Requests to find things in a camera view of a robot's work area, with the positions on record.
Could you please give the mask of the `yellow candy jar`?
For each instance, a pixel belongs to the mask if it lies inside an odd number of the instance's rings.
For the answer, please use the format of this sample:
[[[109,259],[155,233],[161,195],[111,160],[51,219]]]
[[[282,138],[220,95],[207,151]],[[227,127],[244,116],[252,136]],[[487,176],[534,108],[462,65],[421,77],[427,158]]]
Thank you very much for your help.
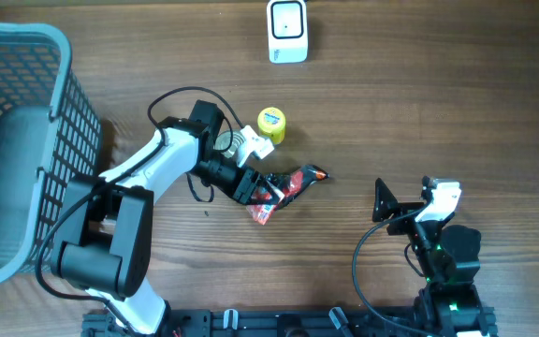
[[[261,136],[269,138],[274,145],[278,145],[285,137],[285,115],[278,108],[265,108],[257,116],[257,127]]]

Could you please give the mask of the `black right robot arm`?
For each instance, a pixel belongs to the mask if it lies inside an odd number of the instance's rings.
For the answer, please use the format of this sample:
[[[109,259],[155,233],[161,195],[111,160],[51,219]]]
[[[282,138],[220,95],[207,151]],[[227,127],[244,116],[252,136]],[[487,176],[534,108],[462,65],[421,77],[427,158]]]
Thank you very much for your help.
[[[487,313],[473,284],[481,234],[450,223],[460,197],[459,182],[424,177],[421,200],[400,202],[378,178],[372,220],[387,222],[388,235],[409,239],[427,282],[415,299],[416,329],[433,336],[489,336]]]

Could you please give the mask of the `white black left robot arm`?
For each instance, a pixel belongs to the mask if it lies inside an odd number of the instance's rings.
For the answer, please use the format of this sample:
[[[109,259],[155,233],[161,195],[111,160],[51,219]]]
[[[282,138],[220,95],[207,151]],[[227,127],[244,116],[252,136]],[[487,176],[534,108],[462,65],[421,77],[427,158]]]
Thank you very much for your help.
[[[246,125],[216,148],[222,111],[198,100],[186,119],[167,117],[145,147],[99,176],[75,175],[66,188],[62,214],[49,238],[51,272],[83,290],[83,300],[103,303],[115,335],[173,336],[171,308],[146,273],[151,258],[153,207],[183,174],[199,177],[241,205],[268,184],[245,162],[273,149],[270,139]]]

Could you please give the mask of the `tin can with pull tab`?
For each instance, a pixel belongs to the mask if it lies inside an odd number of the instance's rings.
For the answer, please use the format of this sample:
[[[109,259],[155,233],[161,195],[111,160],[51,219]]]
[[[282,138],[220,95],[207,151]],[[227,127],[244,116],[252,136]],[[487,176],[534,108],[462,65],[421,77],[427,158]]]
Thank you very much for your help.
[[[244,138],[239,131],[225,131],[218,135],[214,149],[225,157],[232,157],[244,143]]]

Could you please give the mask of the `red black snack packet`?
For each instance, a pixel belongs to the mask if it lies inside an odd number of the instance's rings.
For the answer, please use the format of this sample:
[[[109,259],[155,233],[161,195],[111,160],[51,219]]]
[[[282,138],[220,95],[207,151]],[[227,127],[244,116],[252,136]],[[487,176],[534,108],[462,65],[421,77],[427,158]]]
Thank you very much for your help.
[[[285,208],[300,196],[309,186],[329,178],[329,173],[316,165],[304,165],[291,173],[284,173],[286,178],[280,184],[284,199],[279,205],[247,205],[246,209],[254,221],[265,225],[277,211]]]

